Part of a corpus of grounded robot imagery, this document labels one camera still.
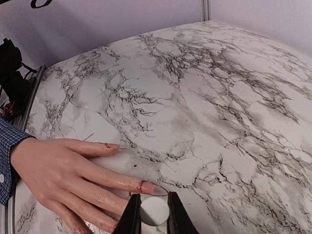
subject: pink fingernail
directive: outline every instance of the pink fingernail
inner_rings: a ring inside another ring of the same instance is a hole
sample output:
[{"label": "pink fingernail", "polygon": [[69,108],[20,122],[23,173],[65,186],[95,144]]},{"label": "pink fingernail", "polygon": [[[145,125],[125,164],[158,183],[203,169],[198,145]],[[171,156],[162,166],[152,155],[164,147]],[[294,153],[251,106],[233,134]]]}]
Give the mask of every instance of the pink fingernail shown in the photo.
[{"label": "pink fingernail", "polygon": [[154,184],[151,184],[149,182],[143,181],[141,185],[141,192],[143,194],[153,194],[155,189]]},{"label": "pink fingernail", "polygon": [[119,145],[117,145],[117,144],[105,144],[105,145],[109,149],[119,150]]}]

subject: wrist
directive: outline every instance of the wrist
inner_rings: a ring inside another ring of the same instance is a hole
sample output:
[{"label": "wrist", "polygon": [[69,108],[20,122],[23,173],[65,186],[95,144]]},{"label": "wrist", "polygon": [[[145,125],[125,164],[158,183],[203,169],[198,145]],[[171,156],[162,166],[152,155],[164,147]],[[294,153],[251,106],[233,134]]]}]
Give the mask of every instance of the wrist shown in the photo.
[{"label": "wrist", "polygon": [[27,138],[22,140],[20,143],[15,145],[11,150],[11,165],[16,169],[17,165],[20,164],[25,157],[25,152],[28,151],[28,149],[31,149],[34,142],[36,142],[37,139],[35,138]]}]

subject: white button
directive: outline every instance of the white button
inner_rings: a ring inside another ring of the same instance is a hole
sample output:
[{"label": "white button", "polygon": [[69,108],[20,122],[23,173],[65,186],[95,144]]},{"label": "white button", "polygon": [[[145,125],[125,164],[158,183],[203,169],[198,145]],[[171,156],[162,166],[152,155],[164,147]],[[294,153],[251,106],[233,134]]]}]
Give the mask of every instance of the white button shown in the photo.
[{"label": "white button", "polygon": [[151,197],[142,202],[140,216],[143,223],[149,226],[160,226],[169,218],[169,206],[159,197]]},{"label": "white button", "polygon": [[4,182],[4,175],[0,175],[0,183],[2,184]]}]

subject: white wall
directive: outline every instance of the white wall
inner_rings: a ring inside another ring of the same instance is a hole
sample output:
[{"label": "white wall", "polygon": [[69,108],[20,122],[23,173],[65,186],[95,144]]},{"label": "white wall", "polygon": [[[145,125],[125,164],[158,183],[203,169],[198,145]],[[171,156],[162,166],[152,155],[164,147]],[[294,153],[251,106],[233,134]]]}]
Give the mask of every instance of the white wall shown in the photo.
[{"label": "white wall", "polygon": [[31,9],[30,1],[0,5],[0,40],[12,39],[32,67],[202,19],[202,0],[53,0],[42,9]]},{"label": "white wall", "polygon": [[276,39],[312,56],[311,0],[210,0],[212,19]]}]

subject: plaid shirt sleeve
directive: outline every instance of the plaid shirt sleeve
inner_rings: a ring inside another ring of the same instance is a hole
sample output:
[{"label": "plaid shirt sleeve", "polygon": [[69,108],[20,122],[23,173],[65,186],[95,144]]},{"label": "plaid shirt sleeve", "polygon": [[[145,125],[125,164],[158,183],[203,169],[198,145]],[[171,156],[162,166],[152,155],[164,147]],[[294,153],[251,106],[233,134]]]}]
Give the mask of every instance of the plaid shirt sleeve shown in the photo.
[{"label": "plaid shirt sleeve", "polygon": [[31,137],[0,118],[0,203],[9,200],[13,184],[19,178],[11,165],[11,149],[22,140]]}]

